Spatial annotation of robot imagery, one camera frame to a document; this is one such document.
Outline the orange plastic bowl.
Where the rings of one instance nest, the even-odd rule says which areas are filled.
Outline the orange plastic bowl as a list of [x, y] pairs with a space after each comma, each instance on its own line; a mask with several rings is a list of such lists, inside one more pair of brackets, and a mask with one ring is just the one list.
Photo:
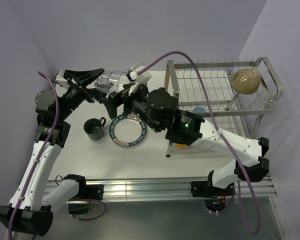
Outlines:
[[178, 147], [178, 148], [184, 148], [187, 145], [186, 144], [175, 143], [175, 146]]

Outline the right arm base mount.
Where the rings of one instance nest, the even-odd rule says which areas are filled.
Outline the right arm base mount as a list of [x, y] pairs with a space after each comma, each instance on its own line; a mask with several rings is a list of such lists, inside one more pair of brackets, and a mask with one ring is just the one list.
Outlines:
[[233, 183], [224, 189], [208, 186], [207, 181], [192, 181], [190, 185], [190, 193], [194, 198], [216, 199], [218, 197], [231, 197], [232, 195], [235, 195], [235, 187]]

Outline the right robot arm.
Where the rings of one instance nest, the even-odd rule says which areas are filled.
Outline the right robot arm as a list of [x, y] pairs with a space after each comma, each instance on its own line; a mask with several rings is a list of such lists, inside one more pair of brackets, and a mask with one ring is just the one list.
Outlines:
[[117, 116], [117, 108], [123, 106], [124, 115], [136, 115], [156, 133], [165, 131], [165, 138], [172, 143], [203, 146], [233, 158], [226, 166], [209, 173], [206, 189], [210, 194], [217, 195], [238, 180], [259, 182], [268, 174], [267, 138], [249, 139], [218, 128], [196, 113], [181, 110], [178, 99], [163, 87], [148, 91], [141, 84], [133, 93], [130, 89], [131, 85], [100, 99], [111, 119]]

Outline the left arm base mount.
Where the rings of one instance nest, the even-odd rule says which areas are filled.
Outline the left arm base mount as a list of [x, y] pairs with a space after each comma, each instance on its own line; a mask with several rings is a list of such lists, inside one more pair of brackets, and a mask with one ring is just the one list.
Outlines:
[[88, 199], [99, 200], [103, 199], [104, 185], [103, 184], [88, 184], [86, 186], [85, 196]]

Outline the blue plastic cup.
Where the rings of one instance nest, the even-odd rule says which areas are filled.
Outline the blue plastic cup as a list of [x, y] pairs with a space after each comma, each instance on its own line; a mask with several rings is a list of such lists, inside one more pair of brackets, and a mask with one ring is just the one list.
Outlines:
[[[205, 110], [204, 108], [200, 107], [200, 106], [196, 106], [193, 110], [192, 113], [195, 116], [195, 119], [199, 122], [212, 122], [211, 120], [211, 115], [210, 112], [208, 110]], [[208, 113], [207, 116], [201, 116], [202, 113]]]

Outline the dark green mug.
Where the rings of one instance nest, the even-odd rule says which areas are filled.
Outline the dark green mug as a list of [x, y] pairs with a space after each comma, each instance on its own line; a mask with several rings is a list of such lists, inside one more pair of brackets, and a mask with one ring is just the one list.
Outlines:
[[104, 136], [105, 124], [105, 117], [101, 117], [100, 119], [91, 118], [84, 123], [83, 130], [92, 141], [98, 141]]

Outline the beige floral ceramic bowl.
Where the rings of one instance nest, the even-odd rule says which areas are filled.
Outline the beige floral ceramic bowl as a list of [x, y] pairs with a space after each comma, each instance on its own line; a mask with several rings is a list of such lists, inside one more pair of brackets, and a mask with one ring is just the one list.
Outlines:
[[230, 80], [231, 87], [244, 95], [254, 94], [261, 82], [261, 76], [251, 68], [237, 71]]

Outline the clear glass cup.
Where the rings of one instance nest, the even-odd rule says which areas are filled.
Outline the clear glass cup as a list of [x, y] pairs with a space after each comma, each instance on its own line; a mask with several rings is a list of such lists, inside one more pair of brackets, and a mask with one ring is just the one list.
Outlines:
[[94, 86], [97, 90], [104, 93], [116, 92], [118, 80], [128, 80], [127, 71], [123, 70], [106, 70], [95, 81]]

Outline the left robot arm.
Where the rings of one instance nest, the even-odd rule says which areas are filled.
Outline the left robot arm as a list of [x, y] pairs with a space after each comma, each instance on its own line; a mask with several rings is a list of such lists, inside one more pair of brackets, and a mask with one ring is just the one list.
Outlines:
[[87, 201], [86, 178], [81, 175], [66, 175], [47, 196], [44, 196], [44, 190], [70, 132], [71, 126], [66, 119], [84, 101], [93, 103], [106, 96], [89, 87], [104, 71], [103, 68], [62, 70], [55, 80], [38, 72], [49, 82], [50, 88], [35, 97], [38, 126], [26, 171], [9, 203], [0, 205], [0, 222], [8, 230], [8, 239], [13, 239], [15, 233], [44, 236], [54, 215], [66, 202]]

